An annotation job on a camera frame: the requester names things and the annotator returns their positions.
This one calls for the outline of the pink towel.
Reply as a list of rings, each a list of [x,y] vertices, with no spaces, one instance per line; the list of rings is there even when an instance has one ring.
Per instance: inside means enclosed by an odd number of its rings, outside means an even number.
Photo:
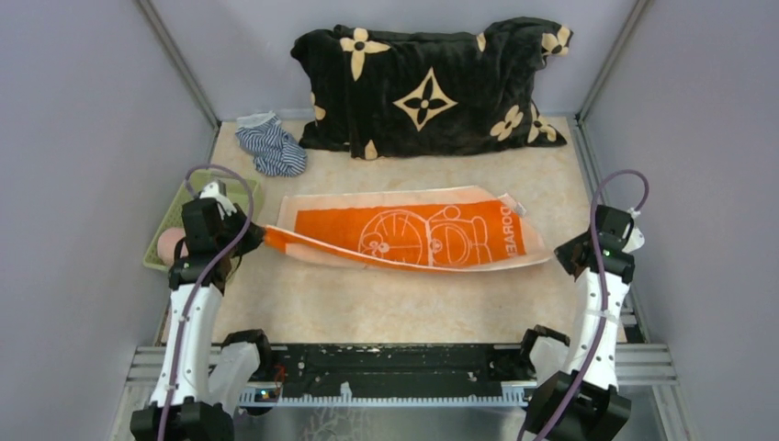
[[[156,254],[165,267],[173,265],[177,257],[188,256],[186,232],[181,227],[164,230],[157,239]]]

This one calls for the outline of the orange white towel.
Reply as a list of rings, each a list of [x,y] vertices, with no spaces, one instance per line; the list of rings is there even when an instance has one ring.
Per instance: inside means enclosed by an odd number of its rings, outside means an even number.
[[[511,196],[478,186],[285,197],[265,245],[325,266],[476,273],[552,253]]]

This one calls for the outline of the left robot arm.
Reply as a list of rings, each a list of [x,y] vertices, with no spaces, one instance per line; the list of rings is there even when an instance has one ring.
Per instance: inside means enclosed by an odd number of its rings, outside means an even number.
[[[268,378],[276,357],[265,333],[249,330],[229,337],[211,366],[211,337],[231,260],[255,250],[263,231],[224,196],[187,202],[182,221],[185,236],[168,276],[173,310],[164,361],[130,433],[136,440],[232,440],[241,392],[249,378]]]

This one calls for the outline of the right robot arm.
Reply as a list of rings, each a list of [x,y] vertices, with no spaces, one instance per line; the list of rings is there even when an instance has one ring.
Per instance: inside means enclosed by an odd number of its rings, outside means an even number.
[[[537,387],[519,439],[612,440],[626,425],[632,403],[619,393],[615,355],[635,273],[626,250],[634,226],[629,213],[599,205],[589,230],[556,248],[579,296],[574,332],[526,332],[517,366]]]

